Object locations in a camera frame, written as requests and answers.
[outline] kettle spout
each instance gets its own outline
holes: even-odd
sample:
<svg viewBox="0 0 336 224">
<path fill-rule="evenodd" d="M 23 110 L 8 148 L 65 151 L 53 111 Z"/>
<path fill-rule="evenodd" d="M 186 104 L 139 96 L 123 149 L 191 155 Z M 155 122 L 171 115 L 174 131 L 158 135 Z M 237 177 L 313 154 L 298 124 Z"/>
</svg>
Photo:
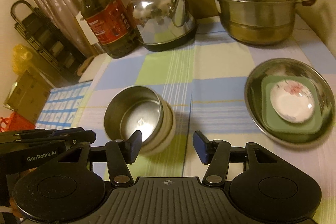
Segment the kettle spout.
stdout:
<svg viewBox="0 0 336 224">
<path fill-rule="evenodd" d="M 176 0 L 171 19 L 176 27 L 181 27 L 186 23 L 188 20 L 186 0 Z"/>
</svg>

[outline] pink flower pattern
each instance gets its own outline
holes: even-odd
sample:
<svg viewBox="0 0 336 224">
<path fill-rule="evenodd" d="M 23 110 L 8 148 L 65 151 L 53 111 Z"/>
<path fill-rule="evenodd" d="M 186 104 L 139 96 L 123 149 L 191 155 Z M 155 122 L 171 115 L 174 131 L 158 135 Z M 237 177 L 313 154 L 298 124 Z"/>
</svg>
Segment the pink flower pattern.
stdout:
<svg viewBox="0 0 336 224">
<path fill-rule="evenodd" d="M 295 81 L 286 81 L 286 83 L 287 86 L 285 86 L 283 89 L 291 95 L 299 96 L 299 93 L 302 92 L 303 86 Z"/>
</svg>

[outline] kettle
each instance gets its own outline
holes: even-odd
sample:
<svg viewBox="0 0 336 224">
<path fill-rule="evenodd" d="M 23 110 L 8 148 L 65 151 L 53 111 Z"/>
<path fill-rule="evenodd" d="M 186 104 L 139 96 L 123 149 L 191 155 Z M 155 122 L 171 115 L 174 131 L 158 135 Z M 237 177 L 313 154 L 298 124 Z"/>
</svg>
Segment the kettle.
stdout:
<svg viewBox="0 0 336 224">
<path fill-rule="evenodd" d="M 142 45 L 150 51 L 181 46 L 196 34 L 196 20 L 188 11 L 187 0 L 131 0 L 127 11 Z"/>
</svg>

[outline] green tray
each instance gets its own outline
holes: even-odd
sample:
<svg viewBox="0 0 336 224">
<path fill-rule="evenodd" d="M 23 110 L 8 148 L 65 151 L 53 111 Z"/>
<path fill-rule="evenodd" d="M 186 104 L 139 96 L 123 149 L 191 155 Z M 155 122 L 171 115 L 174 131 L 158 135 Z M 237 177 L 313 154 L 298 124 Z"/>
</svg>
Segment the green tray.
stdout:
<svg viewBox="0 0 336 224">
<path fill-rule="evenodd" d="M 282 80 L 294 80 L 305 85 L 311 92 L 315 102 L 315 111 L 312 117 L 303 123 L 290 123 L 283 120 L 272 107 L 269 99 L 270 91 L 274 84 Z M 322 115 L 314 84 L 305 77 L 298 76 L 266 76 L 261 82 L 262 109 L 261 116 L 265 125 L 274 132 L 291 134 L 315 134 L 322 125 Z"/>
</svg>

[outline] bottle label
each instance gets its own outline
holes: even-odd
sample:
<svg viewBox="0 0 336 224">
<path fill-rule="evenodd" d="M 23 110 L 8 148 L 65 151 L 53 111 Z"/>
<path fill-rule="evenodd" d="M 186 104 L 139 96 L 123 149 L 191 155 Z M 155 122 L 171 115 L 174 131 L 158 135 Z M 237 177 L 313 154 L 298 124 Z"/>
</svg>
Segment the bottle label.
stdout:
<svg viewBox="0 0 336 224">
<path fill-rule="evenodd" d="M 102 45 L 118 40 L 131 29 L 121 0 L 112 0 L 103 11 L 85 20 Z"/>
</svg>

